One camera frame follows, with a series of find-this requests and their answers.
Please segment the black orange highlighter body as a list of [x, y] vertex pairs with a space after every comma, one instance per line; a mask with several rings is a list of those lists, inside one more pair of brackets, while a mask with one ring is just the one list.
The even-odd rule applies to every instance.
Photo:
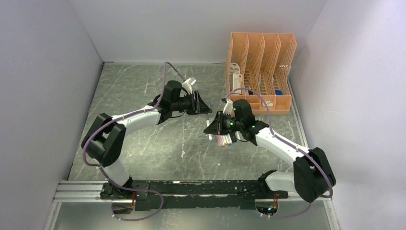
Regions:
[[230, 137], [231, 137], [231, 140], [232, 140], [233, 143], [237, 142], [237, 138], [236, 138], [234, 133], [231, 133]]

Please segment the pink capped white marker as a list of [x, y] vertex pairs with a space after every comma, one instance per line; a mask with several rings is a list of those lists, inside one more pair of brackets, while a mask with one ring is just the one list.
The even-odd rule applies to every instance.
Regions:
[[230, 137], [230, 135], [229, 134], [227, 134], [227, 144], [228, 145], [232, 145], [233, 144], [233, 142], [232, 142], [232, 139], [231, 139], [231, 137]]

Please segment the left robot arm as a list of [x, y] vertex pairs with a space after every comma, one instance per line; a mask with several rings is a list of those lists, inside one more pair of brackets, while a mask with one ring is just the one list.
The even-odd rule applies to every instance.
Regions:
[[82, 141], [83, 157], [96, 161], [108, 180], [114, 185], [113, 193], [127, 199], [133, 191], [133, 180], [119, 160], [124, 139], [149, 126], [159, 125], [174, 118], [173, 112], [205, 115], [212, 112], [192, 83], [170, 80], [161, 94], [139, 110], [122, 115], [99, 114]]

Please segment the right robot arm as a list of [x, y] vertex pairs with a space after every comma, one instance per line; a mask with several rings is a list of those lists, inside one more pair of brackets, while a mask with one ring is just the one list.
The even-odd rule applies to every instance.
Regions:
[[245, 141], [269, 150], [292, 167], [292, 172], [271, 170], [258, 179], [258, 191], [263, 198], [271, 198], [276, 191], [297, 193], [309, 203], [332, 196], [336, 179], [321, 148], [309, 149], [281, 136], [269, 124], [255, 118], [245, 99], [226, 103], [226, 108], [231, 108], [234, 115], [218, 111], [203, 131], [205, 134], [226, 136], [239, 132]]

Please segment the purple highlighter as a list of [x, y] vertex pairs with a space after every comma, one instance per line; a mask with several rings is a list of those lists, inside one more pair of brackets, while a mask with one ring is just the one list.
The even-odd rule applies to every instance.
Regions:
[[222, 137], [220, 135], [216, 135], [216, 139], [217, 139], [218, 146], [222, 147], [223, 146]]

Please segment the teal capped white marker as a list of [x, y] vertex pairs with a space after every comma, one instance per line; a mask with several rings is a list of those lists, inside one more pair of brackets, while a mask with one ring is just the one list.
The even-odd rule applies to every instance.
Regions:
[[242, 139], [241, 139], [240, 134], [239, 134], [238, 131], [236, 132], [236, 139], [237, 139], [239, 142], [242, 142]]

